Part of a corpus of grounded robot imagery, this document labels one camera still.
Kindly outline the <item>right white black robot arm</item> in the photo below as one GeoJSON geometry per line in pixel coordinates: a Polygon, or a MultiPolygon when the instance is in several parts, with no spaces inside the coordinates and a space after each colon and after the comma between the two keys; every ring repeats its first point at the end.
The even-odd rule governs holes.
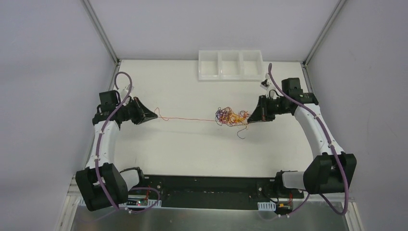
{"type": "Polygon", "coordinates": [[[320,106],[313,93],[301,89],[298,78],[287,78],[282,82],[284,95],[272,98],[261,95],[247,122],[270,122],[276,115],[291,114],[306,135],[314,156],[305,171],[280,171],[273,184],[273,191],[285,197],[292,189],[309,194],[344,193],[350,185],[357,165],[354,154],[347,154],[332,137],[321,116],[320,106]]]}

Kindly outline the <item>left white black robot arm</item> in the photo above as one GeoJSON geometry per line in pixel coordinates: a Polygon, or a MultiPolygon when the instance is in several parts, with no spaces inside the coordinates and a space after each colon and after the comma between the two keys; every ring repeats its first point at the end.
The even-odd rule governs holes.
{"type": "Polygon", "coordinates": [[[139,167],[118,170],[114,165],[116,139],[122,123],[135,125],[157,119],[158,116],[129,93],[120,96],[116,90],[99,94],[100,104],[92,119],[95,137],[88,162],[77,171],[75,180],[89,211],[118,207],[128,200],[129,191],[142,194],[147,182],[139,167]]]}

